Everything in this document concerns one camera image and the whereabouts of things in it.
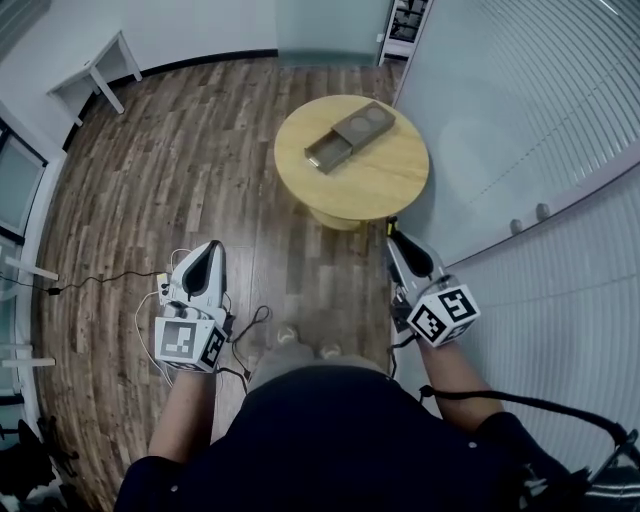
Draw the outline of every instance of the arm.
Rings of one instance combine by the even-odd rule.
[[[156,427],[149,455],[184,463],[211,444],[216,397],[213,373],[178,372]]]
[[[422,360],[434,389],[440,391],[484,391],[491,389],[466,360],[460,347],[448,343],[432,348],[419,343]],[[473,433],[489,416],[503,412],[499,400],[469,398],[445,400],[437,398],[442,418],[467,432]]]

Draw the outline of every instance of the window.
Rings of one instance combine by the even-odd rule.
[[[46,165],[0,120],[0,235],[19,245]]]

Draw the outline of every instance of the black shirt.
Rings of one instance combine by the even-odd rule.
[[[497,510],[524,465],[566,473],[512,414],[470,436],[381,373],[308,367],[249,393],[227,435],[188,464],[134,463],[115,510]]]

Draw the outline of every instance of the cable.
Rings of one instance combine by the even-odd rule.
[[[262,310],[265,311],[265,314],[262,317],[259,317],[260,311],[262,311]],[[238,334],[238,336],[236,336],[236,338],[231,341],[231,353],[233,354],[233,357],[235,358],[235,360],[238,361],[238,364],[242,367],[242,370],[244,371],[244,379],[246,379],[246,380],[249,380],[249,377],[251,377],[251,372],[242,363],[242,361],[240,361],[240,358],[238,357],[238,354],[236,354],[236,345],[242,339],[242,337],[245,334],[247,334],[249,329],[251,329],[253,326],[255,326],[257,324],[262,324],[262,323],[266,322],[271,317],[271,315],[272,315],[272,312],[271,312],[271,308],[269,306],[265,306],[265,305],[260,306],[256,310],[256,312],[253,314],[253,318],[251,319],[251,322],[249,322],[249,325],[247,325],[244,328],[244,330],[242,330],[240,332],[240,334]]]
[[[463,392],[451,392],[451,391],[439,391],[433,389],[429,385],[422,386],[420,388],[420,395],[425,397],[435,396],[437,398],[444,398],[446,400],[466,400],[467,398],[493,398],[496,400],[505,400],[507,402],[515,402],[522,405],[528,405],[529,407],[536,407],[538,409],[544,409],[551,412],[557,412],[565,414],[567,416],[573,416],[574,418],[581,419],[587,423],[591,423],[609,433],[613,438],[613,442],[616,446],[624,444],[627,440],[627,431],[619,423],[615,423],[607,418],[604,418],[598,414],[592,412],[582,411],[580,409],[574,409],[566,405],[550,402],[549,400],[543,400],[541,398],[531,398],[528,396],[512,395],[511,393],[504,393],[502,391],[463,391]]]
[[[127,274],[133,274],[133,275],[140,276],[140,277],[148,277],[148,276],[156,276],[158,274],[164,274],[164,273],[165,273],[164,270],[154,271],[154,272],[147,272],[146,274],[141,274],[140,272],[136,272],[134,270],[127,270],[126,272],[123,272],[122,274],[118,274],[117,276],[113,276],[113,277],[108,277],[106,279],[99,279],[99,278],[93,277],[93,276],[87,277],[80,284],[68,284],[66,286],[63,286],[62,288],[57,288],[57,287],[42,288],[42,287],[36,286],[34,284],[21,283],[19,281],[15,281],[13,279],[9,279],[8,277],[4,277],[2,275],[0,275],[0,279],[2,279],[4,281],[9,281],[11,283],[19,284],[20,286],[26,286],[26,287],[29,287],[29,288],[35,288],[36,290],[47,292],[49,295],[60,295],[63,291],[65,291],[65,290],[67,290],[69,288],[82,288],[89,281],[95,281],[96,283],[104,284],[104,283],[109,283],[111,281],[116,281],[117,279],[120,279],[121,277],[124,277]]]
[[[169,265],[171,265],[171,272],[173,272],[175,270],[175,268],[173,266],[173,256],[174,256],[174,254],[176,254],[176,253],[178,253],[180,251],[191,252],[191,249],[176,249],[175,251],[173,251],[171,253],[171,257],[169,258]]]
[[[396,362],[396,356],[393,353],[394,350],[398,349],[398,348],[403,348],[406,347],[409,343],[411,343],[413,340],[417,340],[418,339],[418,335],[414,332],[413,334],[411,334],[406,340],[401,341],[400,343],[396,343],[395,345],[391,345],[388,349],[387,349],[387,353],[389,354],[389,356],[391,357],[391,378],[393,379],[396,376],[396,370],[398,368],[398,363]]]
[[[160,365],[156,362],[156,360],[151,355],[151,352],[149,352],[149,349],[147,348],[147,346],[144,344],[144,341],[142,340],[142,334],[140,334],[140,327],[138,327],[138,313],[140,313],[140,309],[142,308],[146,300],[152,295],[158,295],[158,292],[147,293],[144,296],[144,299],[142,299],[142,302],[140,303],[140,305],[138,306],[138,309],[136,309],[136,314],[134,315],[134,321],[136,323],[136,332],[138,333],[138,339],[140,340],[140,344],[142,345],[142,348],[147,354],[147,357],[149,358],[149,360],[153,363],[153,366],[155,366],[158,370],[160,370],[160,373],[164,377],[164,380],[167,381],[167,384],[169,384],[170,387],[173,387],[173,382],[171,382],[171,378],[169,377],[169,374],[160,367]]]
[[[227,311],[227,314],[230,315],[231,314],[231,307],[232,307],[233,303],[231,302],[231,297],[229,297],[229,294],[227,292],[224,292],[224,296],[229,301],[229,309],[227,309],[226,311]]]
[[[242,382],[242,387],[244,388],[244,394],[246,395],[248,393],[248,391],[247,391],[247,381],[241,374],[239,374],[237,371],[232,370],[230,368],[225,368],[224,366],[218,368],[218,371],[217,371],[217,373],[222,373],[222,372],[227,372],[227,373],[230,373],[230,374],[235,375],[236,377],[238,377],[240,379],[240,382]]]

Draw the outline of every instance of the person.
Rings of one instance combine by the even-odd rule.
[[[337,347],[314,359],[291,326],[277,341],[211,445],[215,376],[178,374],[116,512],[517,509],[523,472],[567,474],[497,400],[438,399],[440,419],[371,361]],[[434,388],[489,389],[455,342],[420,348]]]

